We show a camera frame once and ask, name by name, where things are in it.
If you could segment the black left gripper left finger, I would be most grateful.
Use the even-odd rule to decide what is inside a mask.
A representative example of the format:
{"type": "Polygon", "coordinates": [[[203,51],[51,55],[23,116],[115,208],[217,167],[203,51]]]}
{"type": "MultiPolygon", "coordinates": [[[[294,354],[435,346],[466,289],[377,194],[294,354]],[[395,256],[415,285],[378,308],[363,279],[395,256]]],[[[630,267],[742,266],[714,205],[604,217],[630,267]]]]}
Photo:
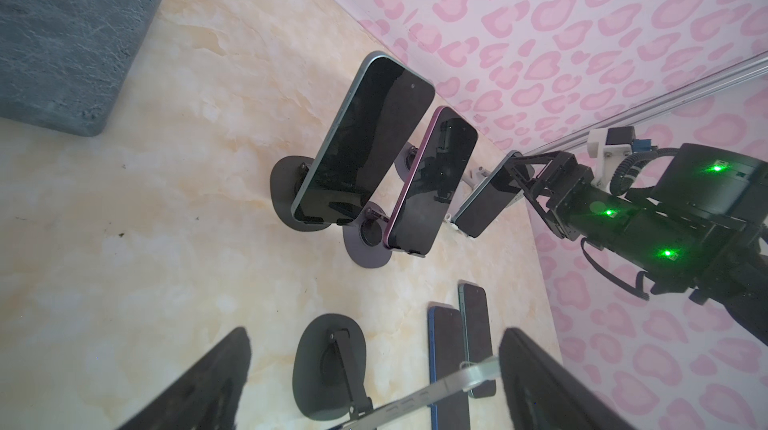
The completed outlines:
{"type": "Polygon", "coordinates": [[[121,427],[234,429],[250,360],[250,339],[237,327],[121,427]]]}

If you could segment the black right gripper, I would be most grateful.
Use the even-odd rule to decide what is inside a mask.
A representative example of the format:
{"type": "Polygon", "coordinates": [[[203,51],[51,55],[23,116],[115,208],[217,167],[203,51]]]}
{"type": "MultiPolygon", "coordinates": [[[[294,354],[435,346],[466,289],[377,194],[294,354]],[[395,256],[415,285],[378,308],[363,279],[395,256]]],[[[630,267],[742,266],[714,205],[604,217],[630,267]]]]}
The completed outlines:
{"type": "Polygon", "coordinates": [[[560,239],[580,237],[603,244],[624,222],[621,199],[592,185],[592,169],[568,152],[558,151],[510,160],[513,183],[560,239]]]}

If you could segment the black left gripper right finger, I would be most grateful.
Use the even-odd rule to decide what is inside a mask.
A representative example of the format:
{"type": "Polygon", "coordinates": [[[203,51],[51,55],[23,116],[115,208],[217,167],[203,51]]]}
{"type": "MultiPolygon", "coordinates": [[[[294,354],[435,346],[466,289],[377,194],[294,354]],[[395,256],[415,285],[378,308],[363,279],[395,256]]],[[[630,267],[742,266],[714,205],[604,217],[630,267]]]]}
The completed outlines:
{"type": "Polygon", "coordinates": [[[523,330],[505,330],[498,357],[514,428],[620,430],[632,427],[523,330]]]}

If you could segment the green-edged black phone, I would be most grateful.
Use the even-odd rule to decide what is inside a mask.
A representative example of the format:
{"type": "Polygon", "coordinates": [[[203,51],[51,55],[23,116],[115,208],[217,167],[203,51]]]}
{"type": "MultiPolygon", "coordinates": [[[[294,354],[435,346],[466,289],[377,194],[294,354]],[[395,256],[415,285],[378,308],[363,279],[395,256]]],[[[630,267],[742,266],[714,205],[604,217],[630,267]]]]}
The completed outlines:
{"type": "Polygon", "coordinates": [[[486,291],[473,283],[458,284],[458,302],[467,363],[478,364],[494,352],[486,291]]]}

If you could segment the blue-edged black phone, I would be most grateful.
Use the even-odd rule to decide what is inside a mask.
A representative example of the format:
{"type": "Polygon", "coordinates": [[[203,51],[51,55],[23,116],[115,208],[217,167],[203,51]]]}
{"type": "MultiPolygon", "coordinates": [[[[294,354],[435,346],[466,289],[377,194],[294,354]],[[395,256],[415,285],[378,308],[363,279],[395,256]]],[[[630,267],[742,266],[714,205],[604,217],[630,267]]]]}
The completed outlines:
{"type": "MultiPolygon", "coordinates": [[[[464,339],[461,313],[454,308],[431,306],[427,311],[430,382],[461,369],[464,339]]],[[[433,430],[470,430],[468,396],[459,391],[431,406],[433,430]]]]}

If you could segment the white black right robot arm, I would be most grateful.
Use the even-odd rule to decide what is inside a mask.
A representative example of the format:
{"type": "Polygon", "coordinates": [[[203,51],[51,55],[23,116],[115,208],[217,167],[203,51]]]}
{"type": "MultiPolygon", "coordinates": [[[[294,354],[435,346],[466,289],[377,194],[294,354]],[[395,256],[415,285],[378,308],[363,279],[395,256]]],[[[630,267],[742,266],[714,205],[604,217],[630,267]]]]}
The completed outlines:
{"type": "Polygon", "coordinates": [[[641,300],[669,293],[698,305],[714,300],[767,340],[766,162],[686,143],[625,157],[607,190],[565,151],[514,157],[509,172],[558,238],[638,267],[629,284],[586,258],[617,287],[641,300]]]}

